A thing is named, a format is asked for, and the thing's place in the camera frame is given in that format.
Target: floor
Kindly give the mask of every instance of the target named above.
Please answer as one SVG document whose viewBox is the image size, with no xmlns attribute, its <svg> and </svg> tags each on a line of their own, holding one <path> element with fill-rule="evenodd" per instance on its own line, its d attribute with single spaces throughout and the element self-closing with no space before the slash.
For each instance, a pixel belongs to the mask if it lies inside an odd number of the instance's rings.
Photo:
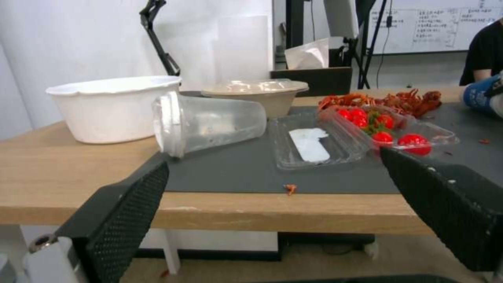
<svg viewBox="0 0 503 283">
<path fill-rule="evenodd" d="M 435 274 L 463 283 L 484 282 L 467 270 L 435 237 L 379 236 L 378 255 L 362 251 L 333 255 L 320 245 L 286 247 L 279 262 L 182 260 L 178 275 L 160 278 L 161 259 L 134 259 L 121 283 L 133 282 L 264 282 L 391 274 Z"/>
</svg>

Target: textured rubber pad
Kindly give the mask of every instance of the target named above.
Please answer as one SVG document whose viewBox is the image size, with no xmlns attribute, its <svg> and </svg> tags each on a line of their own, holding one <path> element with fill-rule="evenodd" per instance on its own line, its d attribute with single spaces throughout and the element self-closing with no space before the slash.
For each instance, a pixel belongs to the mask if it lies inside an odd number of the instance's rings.
<svg viewBox="0 0 503 283">
<path fill-rule="evenodd" d="M 494 270 L 503 250 L 503 188 L 460 165 L 393 149 L 381 157 L 417 215 L 472 271 Z"/>
<path fill-rule="evenodd" d="M 100 188 L 56 231 L 72 239 L 90 282 L 118 282 L 128 268 L 168 180 L 163 159 L 157 154 L 127 179 Z"/>
</svg>

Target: black mat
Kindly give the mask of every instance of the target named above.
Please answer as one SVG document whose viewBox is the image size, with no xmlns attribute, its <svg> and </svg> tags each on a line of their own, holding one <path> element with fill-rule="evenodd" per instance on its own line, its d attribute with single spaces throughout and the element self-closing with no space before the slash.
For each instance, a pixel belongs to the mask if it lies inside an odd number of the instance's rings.
<svg viewBox="0 0 503 283">
<path fill-rule="evenodd" d="M 295 107 L 291 112 L 314 111 Z M 443 147 L 435 158 L 464 164 L 493 182 L 503 185 L 503 120 L 486 117 L 449 103 L 430 112 L 427 120 L 455 132 L 461 143 Z M 482 145 L 481 138 L 490 140 Z M 284 171 L 276 167 L 269 135 L 241 143 L 187 154 L 169 160 L 170 179 L 166 191 L 284 193 L 284 184 L 296 184 L 297 193 L 398 193 L 382 164 L 372 158 Z"/>
</svg>

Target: table leg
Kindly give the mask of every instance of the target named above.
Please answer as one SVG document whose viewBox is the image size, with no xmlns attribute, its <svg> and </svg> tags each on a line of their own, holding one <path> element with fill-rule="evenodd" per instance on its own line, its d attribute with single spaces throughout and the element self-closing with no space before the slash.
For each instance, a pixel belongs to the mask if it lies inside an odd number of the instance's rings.
<svg viewBox="0 0 503 283">
<path fill-rule="evenodd" d="M 170 274 L 177 274 L 180 270 L 180 258 L 178 257 L 178 246 L 176 240 L 173 238 L 172 231 L 152 229 L 150 232 L 156 234 L 156 238 L 162 245 L 167 268 L 169 269 Z"/>
</svg>

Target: red tomato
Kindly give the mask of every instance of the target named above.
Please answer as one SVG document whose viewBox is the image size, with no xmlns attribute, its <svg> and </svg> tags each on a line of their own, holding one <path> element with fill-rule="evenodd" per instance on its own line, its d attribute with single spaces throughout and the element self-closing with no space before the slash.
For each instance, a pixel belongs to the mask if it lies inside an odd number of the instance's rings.
<svg viewBox="0 0 503 283">
<path fill-rule="evenodd" d="M 358 128 L 364 128 L 369 125 L 367 118 L 362 116 L 353 116 L 353 124 Z"/>
<path fill-rule="evenodd" d="M 430 142 L 422 135 L 417 133 L 408 133 L 398 139 L 399 146 L 420 146 L 417 148 L 405 149 L 405 151 L 417 154 L 427 155 L 432 151 Z"/>
<path fill-rule="evenodd" d="M 361 108 L 353 108 L 349 113 L 353 119 L 355 119 L 355 117 L 364 117 L 365 120 L 367 120 L 367 113 Z"/>
<path fill-rule="evenodd" d="M 388 143 L 393 142 L 393 136 L 390 133 L 385 132 L 385 131 L 380 131 L 380 132 L 373 134 L 372 139 L 378 143 L 388 144 Z"/>
<path fill-rule="evenodd" d="M 383 124 L 388 129 L 393 129 L 394 126 L 393 118 L 391 118 L 390 115 L 381 114 L 379 117 L 375 119 L 374 126 L 378 127 L 381 124 Z"/>
<path fill-rule="evenodd" d="M 385 131 L 380 131 L 372 135 L 372 141 L 376 149 L 374 149 L 374 153 L 379 155 L 381 152 L 381 147 L 390 148 L 393 146 L 393 136 L 390 133 Z"/>
<path fill-rule="evenodd" d="M 337 110 L 337 112 L 339 113 L 340 116 L 346 118 L 347 120 L 349 120 L 349 121 L 353 120 L 351 118 L 351 114 L 349 113 L 349 111 L 347 109 L 339 109 L 339 110 Z"/>
</svg>

